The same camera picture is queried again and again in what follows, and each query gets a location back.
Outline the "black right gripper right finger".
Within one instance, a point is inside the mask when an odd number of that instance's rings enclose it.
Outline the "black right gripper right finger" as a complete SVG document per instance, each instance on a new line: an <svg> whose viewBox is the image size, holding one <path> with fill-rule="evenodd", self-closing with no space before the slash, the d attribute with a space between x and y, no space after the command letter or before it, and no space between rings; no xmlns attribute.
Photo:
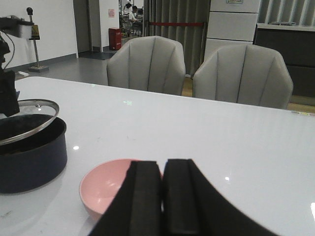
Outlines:
<svg viewBox="0 0 315 236"><path fill-rule="evenodd" d="M162 183L166 236L274 235L231 204L191 159L169 159Z"/></svg>

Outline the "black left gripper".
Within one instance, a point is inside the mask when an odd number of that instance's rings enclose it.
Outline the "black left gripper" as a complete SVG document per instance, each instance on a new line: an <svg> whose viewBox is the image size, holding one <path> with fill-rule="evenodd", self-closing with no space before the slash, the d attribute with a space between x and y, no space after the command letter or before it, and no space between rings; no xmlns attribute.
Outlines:
<svg viewBox="0 0 315 236"><path fill-rule="evenodd" d="M15 89L15 72L5 72L2 64L5 62L4 55L10 52L8 44L0 37L0 113L6 117L20 111Z"/></svg>

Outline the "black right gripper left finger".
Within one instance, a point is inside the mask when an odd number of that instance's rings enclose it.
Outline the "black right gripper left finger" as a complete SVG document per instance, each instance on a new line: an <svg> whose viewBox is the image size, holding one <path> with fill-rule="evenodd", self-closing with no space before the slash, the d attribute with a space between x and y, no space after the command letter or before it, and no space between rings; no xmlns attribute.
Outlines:
<svg viewBox="0 0 315 236"><path fill-rule="evenodd" d="M155 161L132 161L114 200L92 229L94 236L158 236L161 174Z"/></svg>

